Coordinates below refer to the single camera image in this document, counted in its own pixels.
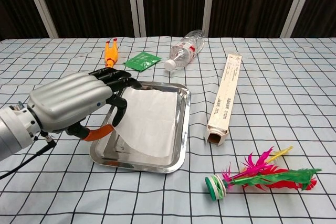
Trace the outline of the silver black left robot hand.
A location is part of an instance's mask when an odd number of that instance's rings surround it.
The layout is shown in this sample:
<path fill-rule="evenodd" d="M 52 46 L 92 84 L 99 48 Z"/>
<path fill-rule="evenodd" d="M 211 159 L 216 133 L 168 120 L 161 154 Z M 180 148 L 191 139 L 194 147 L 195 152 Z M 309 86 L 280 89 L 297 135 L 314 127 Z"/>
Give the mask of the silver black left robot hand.
<path fill-rule="evenodd" d="M 121 122 L 128 106 L 121 97 L 126 87 L 139 89 L 142 85 L 124 70 L 76 72 L 31 91 L 27 107 L 43 132 L 65 131 L 91 142 L 110 134 Z M 81 125 L 82 120 L 106 104 L 117 108 L 111 123 L 96 130 Z"/>

